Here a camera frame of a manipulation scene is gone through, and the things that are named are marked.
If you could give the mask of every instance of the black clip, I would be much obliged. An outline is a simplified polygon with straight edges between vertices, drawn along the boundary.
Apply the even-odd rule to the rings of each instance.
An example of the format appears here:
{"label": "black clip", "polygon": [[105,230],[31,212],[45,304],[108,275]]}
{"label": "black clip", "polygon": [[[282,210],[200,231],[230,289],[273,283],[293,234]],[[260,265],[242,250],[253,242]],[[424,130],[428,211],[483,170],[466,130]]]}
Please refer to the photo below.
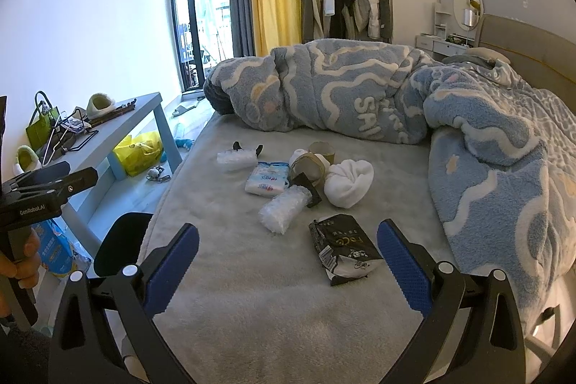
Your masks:
{"label": "black clip", "polygon": [[312,181],[310,181],[308,179],[308,176],[306,176],[306,174],[304,174],[303,172],[296,175],[294,178],[290,180],[290,186],[302,186],[310,191],[310,193],[312,194],[312,201],[309,204],[307,204],[306,207],[312,208],[315,205],[321,203],[322,198],[318,194],[318,191],[312,184]]}
{"label": "black clip", "polygon": [[[264,145],[258,145],[256,147],[256,156],[260,157],[260,153],[262,151],[262,149],[264,148]],[[240,146],[240,142],[236,141],[234,142],[234,145],[232,145],[232,150],[241,150],[242,147]]]}

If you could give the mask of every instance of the green bag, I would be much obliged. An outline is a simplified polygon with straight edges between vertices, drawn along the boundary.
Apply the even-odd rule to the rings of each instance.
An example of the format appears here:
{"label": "green bag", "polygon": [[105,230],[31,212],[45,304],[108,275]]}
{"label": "green bag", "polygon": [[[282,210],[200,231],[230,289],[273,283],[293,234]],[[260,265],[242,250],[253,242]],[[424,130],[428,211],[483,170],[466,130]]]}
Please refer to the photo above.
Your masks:
{"label": "green bag", "polygon": [[[38,95],[42,95],[45,101],[41,100],[40,103],[38,103]],[[52,129],[50,119],[52,118],[56,121],[60,113],[58,112],[58,108],[53,108],[52,103],[50,103],[50,100],[42,90],[36,92],[34,103],[36,104],[36,109],[32,114],[30,124],[28,124],[26,128],[26,134],[30,141],[30,147],[36,152],[50,137],[50,131]],[[38,115],[38,120],[34,122],[36,115]]]}

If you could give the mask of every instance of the drawer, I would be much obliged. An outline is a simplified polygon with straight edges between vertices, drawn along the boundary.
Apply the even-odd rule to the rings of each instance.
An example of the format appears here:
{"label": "drawer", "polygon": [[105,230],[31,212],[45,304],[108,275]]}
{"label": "drawer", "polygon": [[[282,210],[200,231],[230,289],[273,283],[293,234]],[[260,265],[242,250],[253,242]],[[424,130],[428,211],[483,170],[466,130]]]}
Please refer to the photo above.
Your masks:
{"label": "drawer", "polygon": [[432,51],[443,55],[456,55],[456,54],[464,54],[465,50],[466,48],[463,46],[449,45],[447,43],[440,43],[439,41],[435,41],[434,49]]}
{"label": "drawer", "polygon": [[416,37],[416,47],[419,49],[427,49],[432,51],[434,40],[430,37]]}

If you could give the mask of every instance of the snack bag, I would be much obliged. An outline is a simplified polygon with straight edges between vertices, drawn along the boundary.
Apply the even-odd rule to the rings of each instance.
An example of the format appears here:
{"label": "snack bag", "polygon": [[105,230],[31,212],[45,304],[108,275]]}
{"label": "snack bag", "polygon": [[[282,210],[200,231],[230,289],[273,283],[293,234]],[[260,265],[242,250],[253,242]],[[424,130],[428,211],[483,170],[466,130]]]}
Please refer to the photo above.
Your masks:
{"label": "snack bag", "polygon": [[365,277],[384,262],[351,215],[339,213],[321,222],[314,220],[308,228],[331,286]]}

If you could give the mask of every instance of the round mirror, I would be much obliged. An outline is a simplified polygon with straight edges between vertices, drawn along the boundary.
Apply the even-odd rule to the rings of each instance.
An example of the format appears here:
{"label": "round mirror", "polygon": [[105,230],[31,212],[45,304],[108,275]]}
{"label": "round mirror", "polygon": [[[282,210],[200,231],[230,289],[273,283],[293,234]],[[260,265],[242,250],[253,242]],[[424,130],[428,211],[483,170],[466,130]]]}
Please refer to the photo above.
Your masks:
{"label": "round mirror", "polygon": [[476,28],[484,13],[482,0],[453,0],[454,18],[460,28],[470,31]]}

